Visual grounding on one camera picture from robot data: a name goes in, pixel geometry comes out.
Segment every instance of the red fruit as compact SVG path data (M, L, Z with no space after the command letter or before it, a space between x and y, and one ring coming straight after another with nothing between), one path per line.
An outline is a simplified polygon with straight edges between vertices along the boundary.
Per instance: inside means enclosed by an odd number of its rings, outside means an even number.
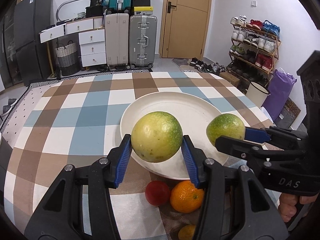
M161 206L169 200L170 189L164 182L155 180L147 185L145 195L151 205Z

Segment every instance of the blue sneaker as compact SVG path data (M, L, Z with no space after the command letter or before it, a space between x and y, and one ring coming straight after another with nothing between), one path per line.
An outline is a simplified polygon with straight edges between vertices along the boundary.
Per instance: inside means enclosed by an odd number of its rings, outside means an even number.
M271 23L268 20L264 21L263 27L261 28L261 30L263 32L271 33L273 35L276 35L278 37L278 39L280 37L280 27L277 26L277 25L274 25L273 23Z

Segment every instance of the screw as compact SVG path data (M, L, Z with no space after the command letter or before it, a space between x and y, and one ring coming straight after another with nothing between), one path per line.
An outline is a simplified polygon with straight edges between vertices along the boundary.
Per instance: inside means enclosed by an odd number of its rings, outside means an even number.
M242 165L240 169L241 171L245 171L245 172L249 171L249 167L247 165Z
M71 164L67 164L66 166L64 166L65 171L71 171L72 169L73 169L73 166Z
M263 165L266 167L271 167L271 162L264 162Z
M99 160L99 163L100 164L107 164L109 162L109 160L107 159L107 158L101 158L100 160Z
M206 164L208 164L208 165L212 165L212 164L214 164L214 159L212 159L212 158L207 158L207 159L205 159L205 161L204 161Z

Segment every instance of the drawer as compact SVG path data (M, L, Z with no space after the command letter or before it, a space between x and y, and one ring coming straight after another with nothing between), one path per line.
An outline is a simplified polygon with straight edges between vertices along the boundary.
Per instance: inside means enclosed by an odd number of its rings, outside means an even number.
M82 44L80 45L81 56L91 55L96 53L105 53L106 52L106 44L104 41L94 42L90 44Z
M107 63L107 58L105 53L84 55L84 56L81 56L81 60L82 60L82 66L84 67Z
M64 25L58 25L40 33L40 42L46 42L64 36Z
M93 19L81 20L66 24L66 34L93 29Z
M105 40L104 29L79 33L79 44L100 42Z

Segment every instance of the silver suitcase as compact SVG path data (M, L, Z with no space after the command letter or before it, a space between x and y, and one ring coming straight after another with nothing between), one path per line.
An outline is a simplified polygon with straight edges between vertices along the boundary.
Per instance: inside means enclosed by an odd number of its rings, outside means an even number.
M105 17L107 64L108 66L127 65L129 14L116 13Z
M157 17L134 15L130 17L130 68L153 67L156 51Z

